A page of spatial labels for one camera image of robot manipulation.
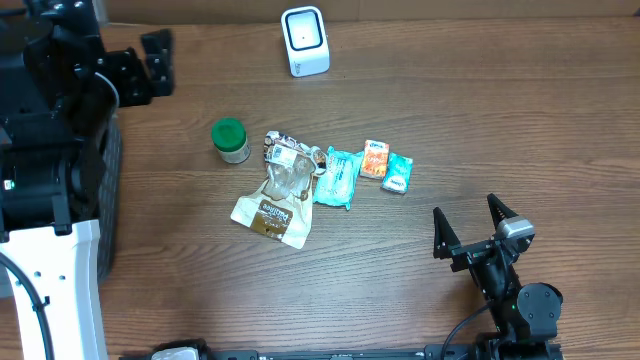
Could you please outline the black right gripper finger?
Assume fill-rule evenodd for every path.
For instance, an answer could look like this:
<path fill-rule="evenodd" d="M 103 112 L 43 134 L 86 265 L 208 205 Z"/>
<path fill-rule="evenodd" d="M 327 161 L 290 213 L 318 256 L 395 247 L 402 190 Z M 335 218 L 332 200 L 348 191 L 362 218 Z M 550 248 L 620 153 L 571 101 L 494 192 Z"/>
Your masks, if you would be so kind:
<path fill-rule="evenodd" d="M 488 207 L 491 213 L 494 228 L 505 219 L 517 217 L 518 214 L 506 206 L 494 193 L 487 195 Z"/>
<path fill-rule="evenodd" d="M 453 250 L 460 247 L 460 240 L 439 207 L 433 209 L 434 249 Z"/>

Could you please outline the teal tissue pack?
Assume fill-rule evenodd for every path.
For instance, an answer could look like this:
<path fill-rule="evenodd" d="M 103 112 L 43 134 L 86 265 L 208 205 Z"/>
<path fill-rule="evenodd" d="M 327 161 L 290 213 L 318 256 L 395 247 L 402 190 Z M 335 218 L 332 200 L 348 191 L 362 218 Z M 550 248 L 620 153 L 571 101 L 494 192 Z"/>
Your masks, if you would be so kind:
<path fill-rule="evenodd" d="M 413 170 L 413 159 L 391 153 L 388 168 L 382 181 L 381 188 L 387 191 L 405 194 L 410 186 Z"/>

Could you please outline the orange tissue pack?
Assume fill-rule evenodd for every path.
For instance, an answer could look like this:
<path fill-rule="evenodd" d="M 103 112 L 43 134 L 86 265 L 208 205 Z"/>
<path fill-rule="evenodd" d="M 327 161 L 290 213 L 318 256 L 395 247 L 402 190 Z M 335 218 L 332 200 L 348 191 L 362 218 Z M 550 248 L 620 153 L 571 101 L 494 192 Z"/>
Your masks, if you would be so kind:
<path fill-rule="evenodd" d="M 390 146 L 381 141 L 366 140 L 360 175 L 372 179 L 385 177 L 388 167 Z"/>

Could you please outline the green cap bottle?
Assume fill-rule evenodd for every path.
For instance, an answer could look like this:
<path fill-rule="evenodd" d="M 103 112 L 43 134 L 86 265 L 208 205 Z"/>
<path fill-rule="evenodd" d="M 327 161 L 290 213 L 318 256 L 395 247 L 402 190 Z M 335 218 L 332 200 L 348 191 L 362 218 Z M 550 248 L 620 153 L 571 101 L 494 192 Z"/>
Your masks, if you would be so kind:
<path fill-rule="evenodd" d="M 219 119 L 211 130 L 212 142 L 223 161 L 240 164 L 250 156 L 251 149 L 244 125 L 236 118 Z"/>

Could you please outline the teal wet wipes pack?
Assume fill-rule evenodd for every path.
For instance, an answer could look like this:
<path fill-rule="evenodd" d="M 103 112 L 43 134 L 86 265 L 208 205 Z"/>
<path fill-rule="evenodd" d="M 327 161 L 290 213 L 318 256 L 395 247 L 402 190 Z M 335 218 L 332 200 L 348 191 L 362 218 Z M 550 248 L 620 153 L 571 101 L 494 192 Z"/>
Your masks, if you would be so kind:
<path fill-rule="evenodd" d="M 316 183 L 313 202 L 333 207 L 351 208 L 364 152 L 350 153 L 330 146 L 327 170 Z"/>

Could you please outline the clear bagged bread snack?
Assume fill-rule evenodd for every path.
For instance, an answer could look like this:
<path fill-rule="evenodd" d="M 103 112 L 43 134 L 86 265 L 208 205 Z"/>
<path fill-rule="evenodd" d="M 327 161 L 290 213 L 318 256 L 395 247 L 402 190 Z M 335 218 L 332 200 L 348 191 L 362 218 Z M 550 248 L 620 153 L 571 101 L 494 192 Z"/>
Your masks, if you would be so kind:
<path fill-rule="evenodd" d="M 236 202 L 231 219 L 290 247 L 304 246 L 312 227 L 313 182 L 327 170 L 327 155 L 279 131 L 266 134 L 267 177 Z"/>

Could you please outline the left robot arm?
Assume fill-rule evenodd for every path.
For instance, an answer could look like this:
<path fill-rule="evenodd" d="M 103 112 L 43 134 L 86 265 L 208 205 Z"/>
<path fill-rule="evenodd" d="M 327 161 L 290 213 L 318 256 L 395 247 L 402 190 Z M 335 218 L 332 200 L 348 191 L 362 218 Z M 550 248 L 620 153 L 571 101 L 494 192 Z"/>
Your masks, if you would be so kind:
<path fill-rule="evenodd" d="M 1 11 L 1 294 L 27 359 L 104 359 L 98 287 L 115 253 L 123 142 L 116 115 L 174 90 L 173 35 L 109 51 L 104 6 Z"/>

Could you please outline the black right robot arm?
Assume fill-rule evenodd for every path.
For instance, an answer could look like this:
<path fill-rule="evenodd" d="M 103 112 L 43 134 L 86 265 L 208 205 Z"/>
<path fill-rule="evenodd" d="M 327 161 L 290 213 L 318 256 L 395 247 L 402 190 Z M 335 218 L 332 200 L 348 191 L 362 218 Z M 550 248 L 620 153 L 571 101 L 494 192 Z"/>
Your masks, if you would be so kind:
<path fill-rule="evenodd" d="M 457 324 L 441 347 L 425 352 L 438 359 L 561 359 L 561 346 L 551 342 L 558 334 L 563 295 L 548 283 L 523 285 L 513 264 L 535 236 L 527 218 L 506 206 L 495 194 L 487 196 L 495 232 L 488 239 L 463 245 L 443 211 L 433 209 L 433 257 L 450 259 L 454 272 L 467 270 L 486 304 Z M 481 333 L 468 345 L 451 345 L 456 334 L 488 311 L 496 330 Z"/>

